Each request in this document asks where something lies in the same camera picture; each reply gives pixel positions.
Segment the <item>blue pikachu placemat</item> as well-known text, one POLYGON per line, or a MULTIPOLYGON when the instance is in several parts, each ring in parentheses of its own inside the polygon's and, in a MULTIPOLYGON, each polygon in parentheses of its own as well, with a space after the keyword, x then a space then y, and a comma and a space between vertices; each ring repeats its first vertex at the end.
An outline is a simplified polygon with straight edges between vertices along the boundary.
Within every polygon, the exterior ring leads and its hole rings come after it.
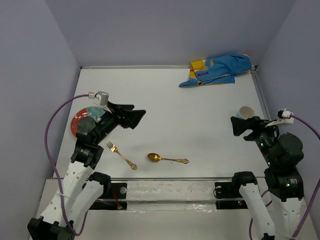
POLYGON ((246 54, 228 54, 206 58, 190 63, 188 80, 179 84, 180 88, 201 85, 234 84, 237 75, 252 68, 250 57, 246 54))

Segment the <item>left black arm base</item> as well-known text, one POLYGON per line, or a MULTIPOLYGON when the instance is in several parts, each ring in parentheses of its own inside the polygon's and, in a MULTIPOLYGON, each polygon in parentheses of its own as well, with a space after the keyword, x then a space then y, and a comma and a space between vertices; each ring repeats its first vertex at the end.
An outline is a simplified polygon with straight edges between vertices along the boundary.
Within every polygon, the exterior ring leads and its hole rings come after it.
POLYGON ((112 182, 110 188, 104 187, 102 195, 92 204, 90 210, 126 210, 127 183, 112 182))

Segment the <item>blue mug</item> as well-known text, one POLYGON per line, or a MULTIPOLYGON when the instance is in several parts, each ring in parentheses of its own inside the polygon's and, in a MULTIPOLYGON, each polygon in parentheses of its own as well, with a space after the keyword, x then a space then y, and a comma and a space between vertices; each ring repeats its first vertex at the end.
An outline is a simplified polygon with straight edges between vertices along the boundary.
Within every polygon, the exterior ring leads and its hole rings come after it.
POLYGON ((242 106, 236 114, 237 118, 244 119, 244 120, 252 118, 254 116, 255 116, 255 112, 249 106, 242 106))

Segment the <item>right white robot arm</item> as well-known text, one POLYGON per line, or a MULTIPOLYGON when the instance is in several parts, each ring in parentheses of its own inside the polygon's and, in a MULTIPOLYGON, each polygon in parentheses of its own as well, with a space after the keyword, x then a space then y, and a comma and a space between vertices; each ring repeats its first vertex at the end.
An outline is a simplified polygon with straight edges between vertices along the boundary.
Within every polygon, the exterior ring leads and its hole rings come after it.
POLYGON ((230 121, 236 137, 251 131, 243 139, 256 143, 267 164, 264 179, 274 215, 270 216, 252 172, 236 172, 230 183, 231 192, 244 199, 260 240, 294 239, 304 197, 303 179, 296 168, 304 158, 301 140, 291 133, 280 134, 277 125, 258 116, 248 119, 232 116, 230 121))

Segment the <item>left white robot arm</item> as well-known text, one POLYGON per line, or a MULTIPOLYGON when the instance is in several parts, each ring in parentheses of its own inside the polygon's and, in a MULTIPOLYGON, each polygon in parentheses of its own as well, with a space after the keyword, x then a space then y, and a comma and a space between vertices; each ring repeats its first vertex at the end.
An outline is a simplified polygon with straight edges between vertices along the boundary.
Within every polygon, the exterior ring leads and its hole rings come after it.
POLYGON ((110 194, 111 178, 95 171, 104 151, 100 142, 117 126, 134 129, 146 114, 131 104, 107 104, 108 110, 98 119, 86 115, 77 122, 76 143, 58 190, 38 218, 27 229, 34 240, 73 240, 83 228, 87 212, 94 202, 110 194))

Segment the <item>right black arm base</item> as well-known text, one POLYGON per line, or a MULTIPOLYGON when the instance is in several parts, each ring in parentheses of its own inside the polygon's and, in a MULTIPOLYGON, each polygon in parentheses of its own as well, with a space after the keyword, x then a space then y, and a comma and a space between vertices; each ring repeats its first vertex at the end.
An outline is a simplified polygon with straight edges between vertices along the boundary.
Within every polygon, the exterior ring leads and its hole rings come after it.
POLYGON ((236 190, 231 181, 217 181, 214 183, 213 196, 217 210, 248 209, 245 200, 236 190))

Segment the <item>red and teal plate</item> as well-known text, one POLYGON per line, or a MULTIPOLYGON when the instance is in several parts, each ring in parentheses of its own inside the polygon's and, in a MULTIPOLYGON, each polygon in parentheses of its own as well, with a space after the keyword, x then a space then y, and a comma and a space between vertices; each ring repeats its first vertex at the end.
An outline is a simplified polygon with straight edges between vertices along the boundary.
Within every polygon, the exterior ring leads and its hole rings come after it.
POLYGON ((71 120, 71 133, 76 137, 79 127, 82 129, 86 122, 89 122, 89 125, 92 125, 93 121, 98 123, 105 112, 106 110, 99 106, 88 106, 83 108, 77 112, 71 120))

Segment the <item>gold fork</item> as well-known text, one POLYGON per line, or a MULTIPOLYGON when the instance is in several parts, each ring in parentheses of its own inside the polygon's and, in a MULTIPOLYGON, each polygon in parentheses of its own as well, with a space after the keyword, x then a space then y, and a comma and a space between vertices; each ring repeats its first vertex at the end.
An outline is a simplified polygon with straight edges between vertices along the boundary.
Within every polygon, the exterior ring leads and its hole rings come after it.
POLYGON ((120 155, 126 161, 126 163, 131 167, 132 170, 137 170, 137 165, 132 163, 123 154, 121 154, 118 148, 112 142, 108 141, 106 145, 113 153, 117 153, 118 155, 120 155))

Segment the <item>gold spoon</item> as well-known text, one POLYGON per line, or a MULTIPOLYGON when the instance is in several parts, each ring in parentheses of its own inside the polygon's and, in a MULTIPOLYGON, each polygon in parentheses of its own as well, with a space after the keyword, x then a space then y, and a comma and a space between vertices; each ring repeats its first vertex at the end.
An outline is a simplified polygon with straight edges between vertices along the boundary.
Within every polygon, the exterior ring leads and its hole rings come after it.
POLYGON ((165 161, 172 161, 172 162, 177 162, 177 163, 182 163, 182 164, 188 164, 190 161, 186 158, 184 159, 174 159, 174 158, 164 158, 164 157, 161 157, 160 155, 158 155, 157 153, 148 153, 147 154, 147 158, 152 161, 152 162, 159 162, 159 161, 162 161, 162 160, 165 160, 165 161))

